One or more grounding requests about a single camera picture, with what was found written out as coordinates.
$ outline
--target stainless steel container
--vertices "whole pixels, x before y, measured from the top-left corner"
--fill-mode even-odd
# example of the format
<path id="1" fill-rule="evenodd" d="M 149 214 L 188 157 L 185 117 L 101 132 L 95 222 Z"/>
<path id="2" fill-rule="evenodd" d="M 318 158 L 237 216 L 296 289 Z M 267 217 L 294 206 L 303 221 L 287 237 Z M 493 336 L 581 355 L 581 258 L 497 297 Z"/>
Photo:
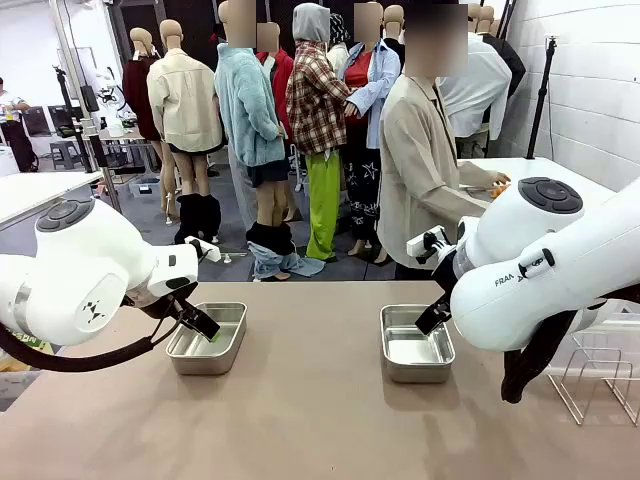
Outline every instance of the stainless steel container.
<path id="1" fill-rule="evenodd" d="M 389 305 L 380 311 L 384 367 L 398 383 L 443 383 L 456 353 L 446 325 L 428 337 L 415 326 L 427 305 Z"/>
<path id="2" fill-rule="evenodd" d="M 181 326 L 167 345 L 176 372 L 182 375 L 222 375 L 231 370 L 247 329 L 243 303 L 201 303 L 197 308 L 220 325 L 213 342 Z"/>

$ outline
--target gray stool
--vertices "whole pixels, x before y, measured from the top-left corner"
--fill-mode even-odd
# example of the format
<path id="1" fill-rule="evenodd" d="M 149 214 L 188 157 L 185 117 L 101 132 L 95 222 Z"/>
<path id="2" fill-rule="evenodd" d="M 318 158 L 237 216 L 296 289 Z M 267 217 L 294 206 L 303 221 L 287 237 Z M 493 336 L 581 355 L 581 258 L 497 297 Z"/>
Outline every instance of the gray stool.
<path id="1" fill-rule="evenodd" d="M 73 170 L 76 163 L 80 163 L 80 154 L 76 148 L 76 144 L 72 141 L 53 142 L 49 146 L 51 148 L 51 159 L 53 160 L 53 169 L 57 170 L 58 165 L 64 165 L 65 170 Z"/>

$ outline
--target black shorts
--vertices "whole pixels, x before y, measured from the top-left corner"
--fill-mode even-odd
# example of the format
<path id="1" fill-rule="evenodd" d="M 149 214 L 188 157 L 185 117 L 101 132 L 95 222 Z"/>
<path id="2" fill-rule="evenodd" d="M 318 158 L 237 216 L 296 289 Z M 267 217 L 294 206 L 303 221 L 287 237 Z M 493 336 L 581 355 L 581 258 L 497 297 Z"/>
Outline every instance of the black shorts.
<path id="1" fill-rule="evenodd" d="M 209 155 L 210 153 L 217 152 L 218 150 L 221 150 L 223 147 L 224 147 L 224 142 L 218 145 L 217 147 L 213 147 L 213 148 L 210 148 L 209 150 L 204 150 L 202 152 L 186 152 L 184 150 L 180 150 L 173 143 L 169 144 L 169 150 L 171 150 L 171 153 L 183 153 L 185 155 L 189 155 L 190 157 L 203 157 L 205 155 Z"/>
<path id="2" fill-rule="evenodd" d="M 289 160 L 278 160 L 257 167 L 247 167 L 253 188 L 265 182 L 284 182 L 289 179 Z"/>

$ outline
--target patterned headscarf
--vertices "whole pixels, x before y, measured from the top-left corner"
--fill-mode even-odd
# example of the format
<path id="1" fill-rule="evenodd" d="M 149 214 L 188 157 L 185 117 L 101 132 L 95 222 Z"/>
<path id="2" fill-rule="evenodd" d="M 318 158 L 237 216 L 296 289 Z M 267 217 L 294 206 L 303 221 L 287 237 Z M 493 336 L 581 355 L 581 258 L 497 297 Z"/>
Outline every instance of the patterned headscarf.
<path id="1" fill-rule="evenodd" d="M 333 47 L 338 43 L 347 42 L 351 38 L 349 32 L 344 26 L 344 18 L 338 13 L 331 14 L 331 43 Z"/>

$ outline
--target gray hood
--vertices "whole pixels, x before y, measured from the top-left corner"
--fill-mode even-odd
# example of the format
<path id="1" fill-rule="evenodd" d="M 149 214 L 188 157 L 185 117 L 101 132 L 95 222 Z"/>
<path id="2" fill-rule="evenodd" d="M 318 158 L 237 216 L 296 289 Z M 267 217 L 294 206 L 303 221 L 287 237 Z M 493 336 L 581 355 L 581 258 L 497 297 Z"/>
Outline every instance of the gray hood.
<path id="1" fill-rule="evenodd" d="M 293 39 L 329 43 L 331 10 L 317 3 L 302 3 L 293 10 Z"/>

